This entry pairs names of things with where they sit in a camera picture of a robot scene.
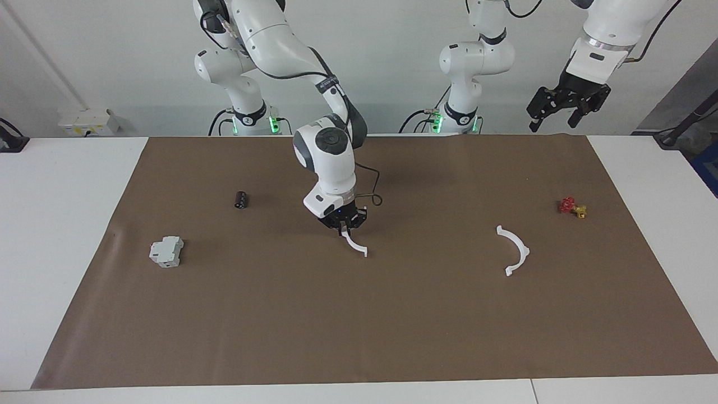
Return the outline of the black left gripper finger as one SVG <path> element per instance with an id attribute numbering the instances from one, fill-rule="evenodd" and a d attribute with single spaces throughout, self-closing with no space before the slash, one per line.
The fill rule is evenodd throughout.
<path id="1" fill-rule="evenodd" d="M 574 112 L 568 120 L 569 127 L 576 128 L 583 117 L 589 113 L 598 112 L 608 95 L 609 93 L 596 93 L 590 95 L 587 99 L 579 99 Z"/>
<path id="2" fill-rule="evenodd" d="M 531 118 L 529 123 L 531 132 L 537 133 L 543 120 L 561 111 L 562 108 L 564 108 L 564 89 L 540 87 L 526 108 Z"/>

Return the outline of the white half pipe clamp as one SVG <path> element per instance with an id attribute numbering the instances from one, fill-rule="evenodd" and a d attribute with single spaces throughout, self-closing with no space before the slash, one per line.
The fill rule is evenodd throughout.
<path id="1" fill-rule="evenodd" d="M 521 240 L 520 237 L 518 237 L 515 233 L 503 228 L 501 225 L 498 225 L 496 227 L 496 233 L 498 236 L 502 236 L 504 238 L 507 238 L 507 240 L 511 241 L 516 246 L 519 253 L 518 263 L 512 264 L 505 268 L 506 276 L 510 277 L 516 271 L 516 269 L 519 269 L 526 262 L 526 259 L 530 255 L 531 251 L 530 248 L 523 242 L 523 240 Z"/>
<path id="2" fill-rule="evenodd" d="M 364 258 L 367 258 L 369 256 L 369 248 L 367 248 L 367 246 L 362 246 L 362 245 L 359 245 L 358 243 L 356 243 L 352 239 L 351 233 L 349 232 L 348 228 L 343 228 L 340 231 L 340 235 L 343 236 L 343 238 L 347 241 L 347 243 L 349 244 L 349 246 L 351 246 L 351 248 L 353 248 L 356 251 L 359 251 L 359 253 L 361 253 L 361 255 L 364 256 Z"/>

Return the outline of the brown paper mat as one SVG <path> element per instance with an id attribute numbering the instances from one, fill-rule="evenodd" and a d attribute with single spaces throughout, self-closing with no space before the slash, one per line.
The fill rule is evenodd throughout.
<path id="1" fill-rule="evenodd" d="M 147 141 L 33 388 L 718 373 L 584 136 L 375 137 L 357 159 L 384 197 L 352 231 L 367 258 L 303 206 L 289 138 Z M 510 277 L 498 225 L 531 251 Z M 164 236 L 176 268 L 149 258 Z"/>

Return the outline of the black tripod stand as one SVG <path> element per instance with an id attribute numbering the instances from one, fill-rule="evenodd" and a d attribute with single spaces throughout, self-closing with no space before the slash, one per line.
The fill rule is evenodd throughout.
<path id="1" fill-rule="evenodd" d="M 714 90 L 707 99 L 703 100 L 703 102 L 677 126 L 668 128 L 667 130 L 657 131 L 653 134 L 653 139 L 661 149 L 679 149 L 676 145 L 678 138 L 680 138 L 688 128 L 695 125 L 695 123 L 702 122 L 705 118 L 711 117 L 713 113 L 718 112 L 716 105 L 718 105 L 718 89 Z"/>

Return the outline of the red yellow valve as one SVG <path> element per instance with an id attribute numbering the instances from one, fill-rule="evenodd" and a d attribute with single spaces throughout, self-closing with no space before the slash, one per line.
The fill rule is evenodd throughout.
<path id="1" fill-rule="evenodd" d="M 566 197 L 558 204 L 558 211 L 562 214 L 571 214 L 577 218 L 585 218 L 587 216 L 587 207 L 576 203 L 573 197 Z"/>

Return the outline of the blue crate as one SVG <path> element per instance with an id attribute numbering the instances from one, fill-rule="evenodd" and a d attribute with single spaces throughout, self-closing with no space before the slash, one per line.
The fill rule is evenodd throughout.
<path id="1" fill-rule="evenodd" d="M 718 199 L 718 141 L 693 158 L 690 164 Z"/>

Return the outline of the grey circuit breaker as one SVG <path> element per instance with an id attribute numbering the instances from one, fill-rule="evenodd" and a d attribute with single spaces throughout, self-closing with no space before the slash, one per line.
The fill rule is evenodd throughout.
<path id="1" fill-rule="evenodd" d="M 164 236 L 151 245 L 149 258 L 160 268 L 176 268 L 180 265 L 183 247 L 184 241 L 179 236 Z"/>

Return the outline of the white power strip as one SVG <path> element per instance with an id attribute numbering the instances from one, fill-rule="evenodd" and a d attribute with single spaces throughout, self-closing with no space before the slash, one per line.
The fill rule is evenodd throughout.
<path id="1" fill-rule="evenodd" d="M 62 113 L 57 126 L 64 135 L 81 137 L 115 136 L 120 130 L 116 116 L 108 108 Z"/>

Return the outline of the black clamp bracket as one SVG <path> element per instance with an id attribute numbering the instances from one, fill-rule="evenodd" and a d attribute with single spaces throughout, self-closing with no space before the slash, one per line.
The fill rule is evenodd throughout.
<path id="1" fill-rule="evenodd" d="M 0 153 L 20 153 L 29 140 L 13 123 L 0 117 Z"/>

